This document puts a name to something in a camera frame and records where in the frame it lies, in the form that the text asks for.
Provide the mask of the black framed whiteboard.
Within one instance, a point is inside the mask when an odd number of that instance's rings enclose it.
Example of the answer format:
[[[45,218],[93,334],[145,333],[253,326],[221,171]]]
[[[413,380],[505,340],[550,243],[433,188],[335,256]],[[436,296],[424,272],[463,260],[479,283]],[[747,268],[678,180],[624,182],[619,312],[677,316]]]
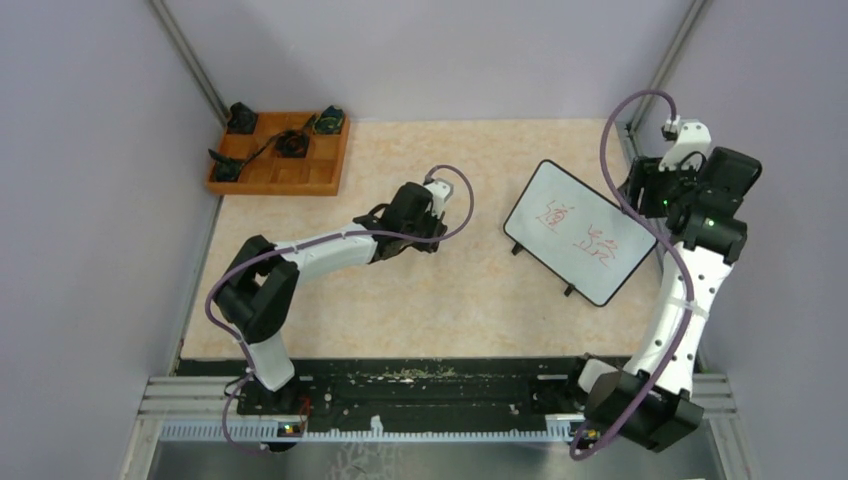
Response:
[[[551,160],[541,161],[503,224],[526,252],[597,307],[607,305],[657,245],[618,204]]]

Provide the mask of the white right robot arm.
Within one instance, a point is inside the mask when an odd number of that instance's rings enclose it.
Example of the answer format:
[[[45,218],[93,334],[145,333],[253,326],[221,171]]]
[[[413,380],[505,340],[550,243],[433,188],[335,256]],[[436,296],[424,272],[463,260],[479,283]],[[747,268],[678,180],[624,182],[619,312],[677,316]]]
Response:
[[[615,195],[622,211],[664,247],[653,319],[622,367],[587,356],[563,385],[585,421],[570,455],[584,460],[619,438],[661,452],[697,430],[705,410],[693,396],[695,357],[711,306],[747,242],[735,214],[762,174],[735,150],[698,151],[664,166],[639,158]]]

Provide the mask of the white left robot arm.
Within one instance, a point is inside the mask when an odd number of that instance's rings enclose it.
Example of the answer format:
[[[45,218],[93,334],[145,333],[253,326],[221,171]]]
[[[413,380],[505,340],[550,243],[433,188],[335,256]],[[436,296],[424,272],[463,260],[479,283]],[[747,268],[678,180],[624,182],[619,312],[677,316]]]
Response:
[[[235,327],[250,372],[262,385],[264,405],[285,414],[300,399],[281,334],[297,287],[344,268],[388,260],[409,248],[437,251],[447,232],[444,208],[452,193],[452,185],[441,179],[408,182],[390,203],[324,237],[272,243],[255,235],[243,244],[211,302]]]

